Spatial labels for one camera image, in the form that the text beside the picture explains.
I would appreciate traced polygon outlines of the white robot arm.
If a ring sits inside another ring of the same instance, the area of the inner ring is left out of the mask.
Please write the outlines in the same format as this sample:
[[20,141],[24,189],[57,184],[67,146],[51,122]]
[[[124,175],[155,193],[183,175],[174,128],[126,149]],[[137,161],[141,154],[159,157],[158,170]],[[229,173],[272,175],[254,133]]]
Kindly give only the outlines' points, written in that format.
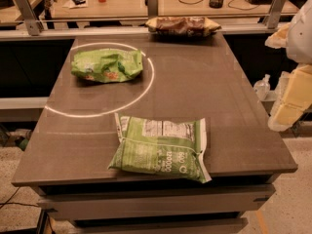
[[281,76],[281,92],[270,112],[268,127],[283,132],[312,105],[312,0],[307,0],[292,20],[265,41],[270,48],[285,48],[297,63],[288,76]]

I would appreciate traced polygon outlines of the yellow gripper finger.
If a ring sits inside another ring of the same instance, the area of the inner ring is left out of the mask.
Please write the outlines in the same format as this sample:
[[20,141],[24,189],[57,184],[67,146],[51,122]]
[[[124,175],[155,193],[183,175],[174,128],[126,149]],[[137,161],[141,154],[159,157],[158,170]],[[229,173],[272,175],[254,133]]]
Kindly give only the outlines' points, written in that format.
[[268,127],[283,132],[312,105],[312,65],[299,64],[291,73],[283,71],[275,94],[277,98],[270,111]]
[[279,28],[275,33],[269,36],[264,45],[273,49],[280,49],[287,47],[287,36],[289,32],[290,24],[287,23]]

